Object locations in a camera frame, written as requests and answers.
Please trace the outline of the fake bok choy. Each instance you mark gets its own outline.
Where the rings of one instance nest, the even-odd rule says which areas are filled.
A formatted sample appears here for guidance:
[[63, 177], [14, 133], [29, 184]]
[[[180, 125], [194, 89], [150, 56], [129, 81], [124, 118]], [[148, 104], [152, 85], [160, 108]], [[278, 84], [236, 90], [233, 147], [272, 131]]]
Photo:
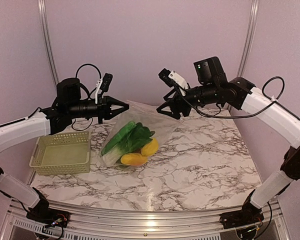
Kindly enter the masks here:
[[114, 166], [123, 155], [134, 153], [151, 142], [155, 133], [141, 122], [129, 121], [101, 149], [103, 164]]

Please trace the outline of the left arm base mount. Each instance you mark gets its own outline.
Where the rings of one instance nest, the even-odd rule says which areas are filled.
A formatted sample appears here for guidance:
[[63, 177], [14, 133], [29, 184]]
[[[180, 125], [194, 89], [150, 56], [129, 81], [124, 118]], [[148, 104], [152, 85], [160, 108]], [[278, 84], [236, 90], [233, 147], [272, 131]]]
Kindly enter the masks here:
[[52, 224], [54, 221], [61, 219], [62, 221], [57, 226], [66, 228], [69, 222], [70, 213], [64, 210], [48, 208], [47, 211], [44, 211], [41, 215], [34, 211], [30, 211], [26, 214], [26, 217], [30, 220], [46, 225]]

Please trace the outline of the green plastic basket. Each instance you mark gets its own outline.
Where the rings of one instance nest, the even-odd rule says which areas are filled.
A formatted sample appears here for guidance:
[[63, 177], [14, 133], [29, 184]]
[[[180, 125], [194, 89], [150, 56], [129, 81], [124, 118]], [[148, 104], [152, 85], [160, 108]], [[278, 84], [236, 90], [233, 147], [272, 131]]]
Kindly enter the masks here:
[[41, 176], [88, 173], [90, 164], [89, 131], [39, 137], [29, 161], [29, 167]]

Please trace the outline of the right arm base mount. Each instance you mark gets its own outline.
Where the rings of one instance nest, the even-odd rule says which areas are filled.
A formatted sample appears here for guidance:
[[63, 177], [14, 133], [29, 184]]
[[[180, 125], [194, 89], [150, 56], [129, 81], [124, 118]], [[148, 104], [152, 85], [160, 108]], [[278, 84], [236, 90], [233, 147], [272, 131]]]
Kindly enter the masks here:
[[222, 213], [219, 219], [224, 229], [242, 227], [262, 222], [263, 220], [264, 215], [261, 211], [252, 212], [250, 210], [243, 209]]

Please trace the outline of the clear zip top bag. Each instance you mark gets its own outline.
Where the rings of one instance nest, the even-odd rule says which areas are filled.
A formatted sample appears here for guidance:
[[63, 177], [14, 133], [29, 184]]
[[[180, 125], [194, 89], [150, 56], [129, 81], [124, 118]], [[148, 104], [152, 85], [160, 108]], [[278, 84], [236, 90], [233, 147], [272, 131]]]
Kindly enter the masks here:
[[100, 167], [132, 169], [146, 164], [180, 123], [157, 113], [155, 106], [130, 100], [128, 104], [97, 155]]

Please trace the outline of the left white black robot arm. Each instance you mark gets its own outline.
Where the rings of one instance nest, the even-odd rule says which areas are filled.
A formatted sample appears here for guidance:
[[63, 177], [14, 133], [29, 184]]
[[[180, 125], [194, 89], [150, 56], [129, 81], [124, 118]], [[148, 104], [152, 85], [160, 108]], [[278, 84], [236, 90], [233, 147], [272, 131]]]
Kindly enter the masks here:
[[[129, 105], [111, 96], [97, 93], [94, 99], [82, 99], [86, 87], [77, 77], [66, 78], [56, 86], [52, 106], [38, 107], [31, 115], [0, 125], [0, 153], [41, 136], [55, 135], [77, 118], [97, 118], [99, 123], [127, 111]], [[27, 217], [48, 223], [53, 219], [49, 202], [35, 188], [7, 174], [0, 167], [0, 192], [28, 207]]]

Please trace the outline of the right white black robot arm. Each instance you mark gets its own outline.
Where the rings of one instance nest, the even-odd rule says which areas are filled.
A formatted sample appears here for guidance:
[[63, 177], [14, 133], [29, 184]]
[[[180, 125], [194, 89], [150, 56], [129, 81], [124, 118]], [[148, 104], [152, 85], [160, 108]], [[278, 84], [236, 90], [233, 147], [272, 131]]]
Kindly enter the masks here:
[[211, 118], [212, 115], [199, 108], [210, 104], [228, 104], [246, 112], [241, 119], [257, 117], [290, 144], [280, 169], [247, 197], [238, 212], [237, 219], [242, 224], [248, 224], [269, 200], [283, 193], [293, 181], [300, 180], [300, 117], [280, 104], [277, 98], [266, 95], [264, 88], [257, 88], [245, 78], [236, 77], [228, 81], [216, 56], [194, 62], [193, 65], [200, 83], [196, 87], [190, 87], [174, 70], [164, 68], [159, 72], [159, 78], [172, 90], [156, 109], [158, 113], [178, 120], [195, 110], [199, 115]]

